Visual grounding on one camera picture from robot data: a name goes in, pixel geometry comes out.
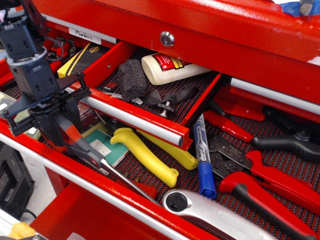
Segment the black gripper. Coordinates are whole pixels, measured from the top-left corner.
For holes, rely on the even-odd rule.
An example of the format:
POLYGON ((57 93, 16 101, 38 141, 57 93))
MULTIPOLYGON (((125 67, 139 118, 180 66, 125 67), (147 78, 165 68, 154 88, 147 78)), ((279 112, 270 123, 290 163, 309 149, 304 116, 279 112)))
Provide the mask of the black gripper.
POLYGON ((56 78, 47 60, 47 50, 42 48, 33 57, 21 59, 5 56, 9 70, 21 90, 20 98, 0 116, 9 123, 14 136, 30 128, 39 129, 46 141, 58 152, 67 151, 66 142, 53 116, 66 118, 65 130, 81 135, 82 123, 78 109, 79 100, 90 94, 84 81, 85 74, 77 72, 64 78, 56 78), (30 116, 15 122, 16 115, 28 110, 30 116))

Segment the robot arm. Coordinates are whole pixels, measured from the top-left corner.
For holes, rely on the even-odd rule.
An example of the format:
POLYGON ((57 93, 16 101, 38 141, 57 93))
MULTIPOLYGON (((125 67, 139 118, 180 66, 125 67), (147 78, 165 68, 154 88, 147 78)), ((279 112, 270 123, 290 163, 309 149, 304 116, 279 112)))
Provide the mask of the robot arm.
POLYGON ((0 8, 5 10, 0 45, 21 90, 20 98, 1 117, 14 136, 36 128, 57 151, 84 156, 90 148, 80 133, 78 110, 79 101, 90 94, 84 73, 55 76, 44 47, 50 28, 32 1, 3 0, 0 8))

